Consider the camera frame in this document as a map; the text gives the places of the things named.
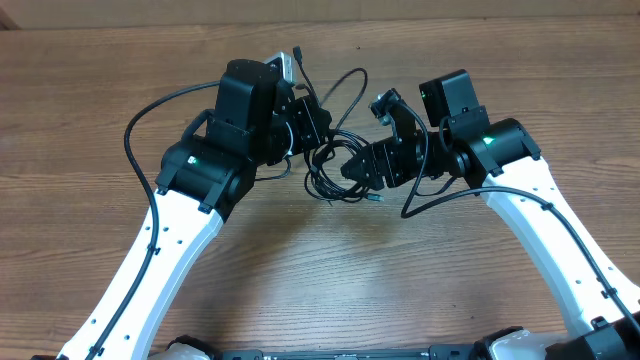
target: black plastic housing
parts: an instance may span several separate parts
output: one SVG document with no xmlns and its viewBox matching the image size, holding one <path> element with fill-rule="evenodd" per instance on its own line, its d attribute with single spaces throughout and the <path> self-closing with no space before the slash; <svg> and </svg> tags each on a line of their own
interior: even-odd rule
<svg viewBox="0 0 640 360">
<path fill-rule="evenodd" d="M 466 70 L 422 83 L 418 88 L 432 127 L 438 127 L 444 117 L 456 116 L 480 106 Z"/>
</svg>

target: wooden table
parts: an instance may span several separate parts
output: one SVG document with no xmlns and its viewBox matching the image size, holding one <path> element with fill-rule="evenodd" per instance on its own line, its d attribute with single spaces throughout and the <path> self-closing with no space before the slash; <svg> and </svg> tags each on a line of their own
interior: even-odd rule
<svg viewBox="0 0 640 360">
<path fill-rule="evenodd" d="M 127 253 L 147 208 L 122 150 L 131 116 L 218 79 L 229 60 L 294 45 L 319 93 L 367 68 L 366 100 L 346 128 L 371 140 L 390 129 L 365 102 L 395 87 L 424 116 L 417 85 L 466 68 L 492 120 L 527 127 L 594 238 L 640 282 L 640 17 L 2 32 L 0 358 L 57 353 Z M 334 117 L 360 82 L 329 101 Z M 207 90 L 141 121 L 132 144 L 150 179 L 214 103 Z M 479 199 L 410 220 L 400 219 L 410 186 L 383 191 L 382 203 L 330 206 L 304 192 L 304 164 L 293 162 L 292 176 L 257 184 L 236 207 L 154 349 L 184 333 L 222 349 L 323 350 L 469 342 L 509 325 L 563 330 L 521 245 Z"/>
</svg>

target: black wire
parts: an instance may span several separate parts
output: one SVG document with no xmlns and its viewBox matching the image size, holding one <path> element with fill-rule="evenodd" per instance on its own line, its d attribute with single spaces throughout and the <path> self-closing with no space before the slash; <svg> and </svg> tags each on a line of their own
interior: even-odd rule
<svg viewBox="0 0 640 360">
<path fill-rule="evenodd" d="M 282 172 L 282 174 L 276 175 L 276 176 L 270 176 L 266 178 L 258 178 L 255 181 L 278 180 L 278 179 L 284 179 L 287 176 L 289 176 L 289 174 L 291 174 L 291 160 L 289 160 L 289 158 L 286 157 L 284 158 L 284 161 L 287 162 L 287 168 Z"/>
<path fill-rule="evenodd" d="M 344 139 L 335 139 L 335 136 L 340 136 Z M 322 149 L 304 153 L 304 161 L 309 168 L 304 178 L 304 188 L 309 195 L 318 200 L 356 203 L 367 196 L 369 188 L 363 187 L 358 183 L 355 183 L 349 189 L 341 187 L 329 178 L 329 175 L 324 170 L 324 164 L 333 159 L 330 154 L 336 148 L 345 148 L 352 156 L 355 156 L 369 143 L 362 137 L 346 130 L 331 130 L 331 137 L 332 140 L 325 144 Z M 316 193 L 309 188 L 309 182 Z"/>
<path fill-rule="evenodd" d="M 444 151 L 444 153 L 446 154 L 449 151 L 451 151 L 451 148 L 447 146 L 447 144 L 445 144 L 444 142 L 444 123 L 445 122 L 449 123 L 449 118 L 446 116 L 440 120 L 440 126 L 438 126 L 438 137 L 440 138 L 440 146 L 442 147 L 442 151 Z"/>
<path fill-rule="evenodd" d="M 560 221 L 560 223 L 565 227 L 565 229 L 567 229 L 567 231 L 569 232 L 569 235 L 571 235 L 571 237 L 573 238 L 574 242 L 582 252 L 582 255 L 584 256 L 585 260 L 587 261 L 587 263 L 589 264 L 593 272 L 596 274 L 596 277 L 599 279 L 600 283 L 602 283 L 602 287 L 604 288 L 605 293 L 611 297 L 611 300 L 613 300 L 613 302 L 618 307 L 622 315 L 631 323 L 631 327 L 633 327 L 633 329 L 638 333 L 638 336 L 640 336 L 640 325 L 635 320 L 635 318 L 633 317 L 629 309 L 627 309 L 627 307 L 622 303 L 615 289 L 611 286 L 607 278 L 604 276 L 604 274 L 602 273 L 602 270 L 600 270 L 600 268 L 598 267 L 598 264 L 596 264 L 596 261 L 593 259 L 593 256 L 589 252 L 589 249 L 587 249 L 586 245 L 580 238 L 580 235 L 578 235 L 578 232 L 573 228 L 573 226 L 567 220 L 567 218 L 565 218 L 564 215 L 562 215 L 562 213 L 556 207 L 553 206 L 552 203 L 544 200 L 543 198 L 520 189 L 514 189 L 510 187 L 505 187 L 505 186 L 486 186 L 478 189 L 468 189 L 468 190 L 458 191 L 453 194 L 445 195 L 441 198 L 428 202 L 424 205 L 418 206 L 417 208 L 404 214 L 402 217 L 407 219 L 425 210 L 431 209 L 434 206 L 443 204 L 447 201 L 461 198 L 463 196 L 478 195 L 478 194 L 488 193 L 488 192 L 502 192 L 502 193 L 522 196 L 524 198 L 537 202 L 542 206 L 543 210 L 548 210 L 550 213 L 552 213 Z"/>
<path fill-rule="evenodd" d="M 367 74 L 367 70 L 363 68 L 355 68 L 347 72 L 346 74 L 342 75 L 342 77 L 335 84 L 333 84 L 331 89 L 327 91 L 327 94 L 324 96 L 324 98 L 322 98 L 322 101 L 320 102 L 320 107 L 322 107 L 322 105 L 324 105 L 324 103 L 327 102 L 327 100 L 329 100 L 329 97 L 338 88 L 338 86 L 340 86 L 342 82 L 345 81 L 349 76 L 357 72 L 361 72 L 364 75 L 364 82 L 362 83 L 362 87 L 360 88 L 360 92 L 358 93 L 358 96 L 356 96 L 356 98 L 351 103 L 351 106 L 349 106 L 347 111 L 345 111 L 344 115 L 342 115 L 342 117 L 340 118 L 340 121 L 338 121 L 338 125 L 336 125 L 336 127 L 334 128 L 335 130 L 340 129 L 340 127 L 342 126 L 344 121 L 347 119 L 349 114 L 351 114 L 351 111 L 353 111 L 356 105 L 360 102 L 360 99 L 362 99 L 362 96 L 364 95 L 365 90 L 367 90 L 367 84 L 369 83 L 369 75 Z"/>
<path fill-rule="evenodd" d="M 316 90 L 313 88 L 313 84 L 311 84 L 311 80 L 309 80 L 309 77 L 307 76 L 306 71 L 304 71 L 304 67 L 302 66 L 302 59 L 296 59 L 296 62 L 298 63 L 298 67 L 300 68 L 300 72 L 302 73 L 302 77 L 304 77 L 304 80 L 307 82 L 307 84 L 309 84 L 309 92 L 311 93 L 311 96 L 313 96 L 313 98 L 316 100 L 316 103 L 320 103 L 318 101 L 318 95 L 316 95 Z"/>
<path fill-rule="evenodd" d="M 307 89 L 307 91 L 312 94 L 317 101 L 318 97 L 316 96 L 315 90 L 313 89 L 313 85 L 311 84 L 311 81 L 309 80 L 309 77 L 307 76 L 306 72 L 304 71 L 304 67 L 302 66 L 302 58 L 296 57 L 296 62 L 298 63 L 298 67 L 300 68 L 302 76 L 308 84 L 308 87 L 304 84 L 300 84 L 297 87 Z M 362 88 L 360 89 L 360 92 L 353 100 L 349 108 L 340 118 L 340 121 L 338 121 L 336 127 L 329 130 L 327 144 L 325 144 L 322 148 L 316 148 L 313 151 L 306 151 L 303 154 L 304 161 L 307 164 L 307 168 L 309 169 L 304 177 L 304 189 L 311 197 L 318 200 L 328 201 L 329 204 L 331 204 L 331 201 L 344 201 L 349 203 L 358 202 L 366 198 L 370 190 L 369 188 L 363 187 L 358 183 L 354 184 L 348 189 L 345 189 L 331 180 L 324 169 L 324 164 L 335 158 L 335 149 L 344 148 L 351 153 L 351 156 L 355 156 L 358 152 L 362 151 L 362 149 L 366 145 L 369 145 L 369 143 L 361 136 L 350 131 L 340 129 L 351 111 L 356 107 L 358 102 L 360 102 L 365 90 L 367 89 L 369 77 L 365 69 L 355 68 L 344 74 L 327 92 L 327 94 L 322 99 L 322 102 L 318 102 L 318 105 L 322 106 L 329 99 L 331 94 L 338 88 L 338 86 L 340 86 L 345 79 L 356 72 L 362 72 L 364 75 L 364 83 L 362 84 Z M 340 136 L 343 139 L 335 139 L 336 136 Z"/>
<path fill-rule="evenodd" d="M 147 272 L 147 269 L 149 268 L 149 264 L 151 263 L 151 258 L 153 257 L 153 254 L 156 249 L 156 244 L 158 242 L 158 230 L 159 230 L 158 205 L 156 204 L 156 199 L 154 197 L 153 190 L 151 190 L 151 185 L 149 185 L 149 181 L 147 181 L 147 178 L 144 176 L 144 173 L 142 172 L 140 165 L 138 165 L 138 162 L 136 161 L 135 157 L 133 156 L 133 152 L 131 151 L 131 144 L 129 142 L 129 138 L 131 137 L 131 131 L 133 130 L 133 126 L 146 113 L 148 113 L 149 111 L 153 110 L 154 108 L 164 104 L 165 102 L 173 98 L 176 98 L 178 96 L 181 96 L 193 91 L 218 86 L 219 84 L 220 84 L 220 81 L 213 81 L 205 84 L 190 86 L 188 88 L 184 88 L 182 90 L 178 90 L 174 93 L 166 95 L 154 101 L 144 109 L 142 109 L 139 113 L 136 114 L 136 116 L 133 117 L 133 119 L 131 119 L 131 121 L 129 122 L 129 125 L 127 125 L 127 129 L 124 132 L 124 152 L 127 154 L 127 158 L 131 163 L 131 167 L 133 168 L 133 171 L 135 171 L 136 175 L 138 176 L 138 179 L 140 180 L 140 183 L 144 188 L 144 192 L 147 195 L 147 198 L 149 199 L 149 207 L 151 208 L 151 219 L 153 222 L 152 223 L 153 229 L 151 231 L 151 241 L 149 242 L 147 254 L 145 255 L 144 261 L 140 266 L 138 275 L 136 275 L 136 278 L 133 280 L 133 284 L 131 284 L 131 287 L 129 288 L 129 291 L 125 295 L 124 299 L 122 299 L 120 306 L 118 306 L 118 309 L 111 317 L 111 320 L 109 320 L 109 323 L 104 328 L 104 331 L 102 331 L 102 334 L 100 335 L 96 343 L 93 345 L 93 347 L 89 351 L 89 355 L 87 355 L 85 360 L 91 360 L 96 356 L 96 354 L 102 348 L 102 345 L 104 344 L 104 342 L 107 340 L 107 337 L 111 333 L 111 330 L 113 330 L 114 326 L 118 322 L 118 319 L 120 319 L 120 316 L 122 315 L 124 310 L 127 308 L 127 305 L 129 305 L 129 302 L 133 298 L 133 295 L 138 289 L 138 286 L 140 286 L 140 282 L 142 282 L 142 278 L 144 277 L 144 274 Z"/>
<path fill-rule="evenodd" d="M 418 186 L 420 186 L 420 181 L 422 180 L 422 177 L 424 174 L 424 169 L 427 165 L 427 158 L 428 158 L 428 152 L 429 152 L 429 136 L 428 136 L 428 132 L 427 132 L 427 126 L 424 124 L 424 121 L 422 121 L 422 119 L 420 118 L 420 116 L 413 111 L 412 108 L 410 108 L 407 104 L 402 103 L 402 102 L 395 102 L 394 103 L 396 106 L 400 106 L 402 108 L 404 108 L 405 110 L 407 110 L 411 115 L 413 115 L 415 121 L 418 123 L 418 126 L 420 126 L 420 130 L 422 130 L 422 134 L 424 135 L 424 155 L 423 155 L 423 159 L 422 159 L 422 165 L 420 165 L 420 172 L 418 173 L 418 176 L 416 177 L 416 181 L 413 183 L 413 187 L 411 188 L 411 191 L 409 192 L 409 196 L 407 196 L 407 200 L 404 203 L 404 206 L 402 207 L 402 211 L 400 211 L 400 216 L 401 217 L 405 217 L 405 214 L 407 213 L 407 210 L 409 209 L 409 206 L 411 206 L 411 201 L 413 200 L 413 197 L 416 196 L 416 194 L 418 193 Z"/>
<path fill-rule="evenodd" d="M 451 184 L 453 184 L 456 181 L 457 178 L 455 177 L 451 177 L 449 178 L 449 180 L 447 180 L 446 183 L 444 183 L 444 185 L 442 186 L 442 188 L 440 188 L 440 190 L 431 193 L 431 194 L 420 194 L 419 192 L 416 191 L 416 196 L 436 196 L 436 195 L 440 195 L 443 192 L 447 191 L 447 189 L 449 189 L 449 187 L 451 186 Z"/>
</svg>

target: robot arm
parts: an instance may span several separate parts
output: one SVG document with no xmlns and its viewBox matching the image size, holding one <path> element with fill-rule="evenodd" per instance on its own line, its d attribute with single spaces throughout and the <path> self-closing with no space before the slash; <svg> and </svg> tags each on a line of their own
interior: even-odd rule
<svg viewBox="0 0 640 360">
<path fill-rule="evenodd" d="M 640 311 L 640 288 L 634 285 L 611 262 L 571 210 L 553 181 L 547 162 L 531 157 L 502 167 L 504 173 L 488 175 L 487 186 L 505 186 L 534 193 L 558 209 L 578 232 L 582 242 L 617 290 L 632 313 Z M 481 195 L 511 228 L 551 289 L 571 338 L 594 329 L 594 319 L 603 317 L 613 323 L 623 317 L 618 307 L 603 293 L 584 255 L 563 225 L 548 211 L 529 199 L 509 193 L 489 192 Z"/>
<path fill-rule="evenodd" d="M 155 255 L 129 305 L 98 349 L 101 359 L 146 358 L 182 281 L 224 224 L 216 211 L 209 214 L 199 211 L 200 202 L 184 194 L 169 191 L 165 195 L 156 193 L 155 198 L 162 214 Z M 64 345 L 59 358 L 84 359 L 89 354 L 140 269 L 151 238 L 151 222 L 149 211 L 98 306 Z"/>
<path fill-rule="evenodd" d="M 100 303 L 58 359 L 146 358 L 187 272 L 259 180 L 257 167 L 288 161 L 326 142 L 331 116 L 315 94 L 295 98 L 294 75 L 292 60 L 284 53 L 265 63 L 228 64 L 216 109 L 196 117 L 163 156 L 153 194 L 159 213 L 155 246 L 151 248 L 150 208 Z M 204 123 L 206 136 L 195 135 Z M 148 252 L 153 256 L 144 265 Z M 135 289 L 134 279 L 144 266 L 148 267 Z M 114 315 L 130 289 L 135 292 L 129 303 L 119 317 Z"/>
<path fill-rule="evenodd" d="M 58 359 L 146 357 L 186 273 L 218 234 L 233 207 L 253 187 L 256 168 L 326 143 L 331 117 L 320 108 L 315 93 L 300 99 L 293 97 L 294 72 L 287 68 L 291 63 L 282 53 L 267 64 L 249 60 L 229 63 L 220 81 L 216 109 L 203 111 L 183 139 L 163 157 L 154 194 L 161 214 L 160 233 L 155 248 L 151 249 L 154 255 L 147 275 L 106 341 L 96 347 L 96 339 L 111 321 L 149 251 L 151 211 L 104 297 L 78 333 L 65 344 Z M 421 120 L 392 89 L 372 103 L 371 109 L 383 125 L 392 125 L 393 137 L 367 145 L 356 153 L 341 168 L 343 176 L 374 190 L 383 188 L 385 183 L 387 187 L 397 187 L 417 178 L 415 189 L 422 177 L 435 179 L 449 172 L 453 177 L 464 178 L 471 189 L 500 186 L 538 195 L 547 202 L 545 206 L 553 206 L 564 215 L 597 268 L 605 272 L 623 307 L 638 316 L 640 289 L 611 263 L 571 211 L 540 156 L 540 149 L 524 127 L 513 119 L 491 125 L 464 71 L 422 84 L 420 89 L 431 125 L 439 131 L 425 134 L 424 124 L 421 124 L 424 132 L 416 131 L 414 121 Z M 194 135 L 205 122 L 207 135 Z M 602 279 L 596 279 L 584 251 L 557 218 L 543 211 L 544 206 L 541 209 L 540 204 L 517 194 L 481 195 L 520 239 L 541 272 L 560 307 L 570 341 L 553 349 L 547 346 L 562 337 L 529 336 L 524 330 L 514 335 L 506 331 L 474 346 L 455 347 L 455 353 L 473 359 L 491 356 L 503 360 L 564 358 L 566 351 L 574 353 L 576 349 L 613 355 L 629 349 L 638 351 L 637 335 L 623 319 L 627 314 L 602 290 Z M 406 212 L 412 196 L 403 217 L 429 207 L 427 204 Z M 405 351 L 402 357 L 435 358 L 449 348 L 432 346 L 415 355 Z M 183 349 L 174 350 L 178 354 Z M 254 359 L 262 353 L 234 352 L 232 359 L 245 360 L 245 355 Z M 190 356 L 206 358 L 204 353 Z M 287 356 L 279 354 L 279 358 L 286 360 Z"/>
<path fill-rule="evenodd" d="M 546 359 L 565 358 L 565 351 L 575 353 L 576 349 L 611 356 L 618 355 L 620 349 L 623 354 L 637 352 L 640 329 L 637 320 L 631 320 L 634 313 L 640 318 L 640 288 L 613 265 L 573 213 L 524 127 L 514 119 L 490 124 L 464 70 L 424 83 L 420 91 L 430 124 L 438 130 L 416 131 L 414 122 L 424 128 L 422 120 L 391 89 L 378 96 L 370 108 L 382 125 L 392 125 L 393 136 L 356 154 L 343 165 L 343 176 L 375 190 L 385 183 L 391 188 L 415 178 L 415 190 L 423 177 L 435 179 L 448 172 L 452 178 L 463 178 L 471 188 L 406 211 L 415 194 L 412 191 L 403 209 L 404 218 L 459 196 L 482 195 L 542 274 L 569 333 L 566 346 L 547 349 L 560 340 L 557 336 L 535 343 L 537 350 L 531 359 L 547 355 Z M 539 201 L 532 201 L 531 195 Z M 551 208 L 553 213 L 545 211 Z M 557 214 L 567 222 L 560 222 Z M 575 230 L 575 237 L 568 228 Z M 517 346 L 518 341 L 511 338 L 496 341 L 504 335 L 488 343 Z M 489 346 L 482 346 L 487 350 L 484 355 L 489 356 Z M 513 348 L 502 354 L 493 359 L 519 358 Z"/>
</svg>

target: white curved arm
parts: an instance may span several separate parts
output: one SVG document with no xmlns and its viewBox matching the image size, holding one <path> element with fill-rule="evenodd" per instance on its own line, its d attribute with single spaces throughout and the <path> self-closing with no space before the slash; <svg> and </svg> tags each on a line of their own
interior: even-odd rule
<svg viewBox="0 0 640 360">
<path fill-rule="evenodd" d="M 640 311 L 640 288 L 633 284 L 602 252 L 558 190 L 544 159 L 526 157 L 505 165 L 504 174 L 488 175 L 483 186 L 508 186 L 524 190 L 553 203 L 580 235 L 596 263 L 618 290 L 626 307 Z M 611 299 L 601 294 L 602 285 L 564 226 L 532 200 L 507 193 L 484 193 L 495 210 L 520 239 L 555 297 L 571 338 L 593 330 L 591 320 L 603 316 L 609 323 L 622 318 Z"/>
<path fill-rule="evenodd" d="M 160 217 L 160 232 L 147 272 L 126 310 L 105 341 L 104 351 L 96 359 L 146 359 L 173 298 L 184 277 L 202 250 L 223 225 L 220 215 L 198 211 L 200 202 L 169 191 L 155 194 Z M 136 241 L 111 281 L 109 288 L 82 328 L 67 342 L 60 355 L 70 360 L 84 359 L 100 337 L 138 274 L 151 240 L 151 211 Z"/>
</svg>

